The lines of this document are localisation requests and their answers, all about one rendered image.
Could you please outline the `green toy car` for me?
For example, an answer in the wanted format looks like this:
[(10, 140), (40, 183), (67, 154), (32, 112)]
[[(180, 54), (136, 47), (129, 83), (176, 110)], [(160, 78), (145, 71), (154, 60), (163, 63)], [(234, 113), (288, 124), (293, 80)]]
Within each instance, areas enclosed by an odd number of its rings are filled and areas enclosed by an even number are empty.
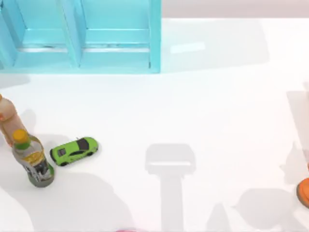
[(50, 157), (57, 166), (66, 166), (98, 151), (99, 144), (92, 137), (82, 137), (77, 140), (50, 149)]

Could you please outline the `light blue rack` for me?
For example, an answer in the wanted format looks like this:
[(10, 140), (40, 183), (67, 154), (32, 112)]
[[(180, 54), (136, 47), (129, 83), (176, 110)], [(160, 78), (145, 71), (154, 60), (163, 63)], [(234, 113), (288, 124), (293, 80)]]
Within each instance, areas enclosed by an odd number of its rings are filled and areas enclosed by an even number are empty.
[(159, 73), (162, 0), (0, 0), (0, 73)]

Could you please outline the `yellow capped clear bottle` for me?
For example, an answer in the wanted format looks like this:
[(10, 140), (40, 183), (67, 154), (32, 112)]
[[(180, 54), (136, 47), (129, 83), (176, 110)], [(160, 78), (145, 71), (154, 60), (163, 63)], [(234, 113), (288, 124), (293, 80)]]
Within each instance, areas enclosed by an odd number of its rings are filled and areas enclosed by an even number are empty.
[(40, 140), (23, 129), (13, 132), (12, 154), (26, 170), (29, 181), (38, 188), (50, 185), (55, 176), (53, 167), (46, 159)]

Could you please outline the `beige bottle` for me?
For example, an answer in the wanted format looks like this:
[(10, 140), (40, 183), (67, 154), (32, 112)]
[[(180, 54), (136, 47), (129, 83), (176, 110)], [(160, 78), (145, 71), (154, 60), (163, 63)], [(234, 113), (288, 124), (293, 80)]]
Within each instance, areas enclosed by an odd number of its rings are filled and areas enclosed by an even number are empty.
[(18, 129), (27, 131), (14, 104), (0, 94), (0, 131), (10, 147), (14, 142), (13, 132)]

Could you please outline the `orange round object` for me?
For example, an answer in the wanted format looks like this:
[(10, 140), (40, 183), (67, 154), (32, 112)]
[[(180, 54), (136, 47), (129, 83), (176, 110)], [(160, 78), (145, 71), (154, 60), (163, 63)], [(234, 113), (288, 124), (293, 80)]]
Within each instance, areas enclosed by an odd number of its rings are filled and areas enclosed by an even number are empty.
[(309, 178), (305, 178), (297, 185), (296, 195), (299, 201), (309, 209)]

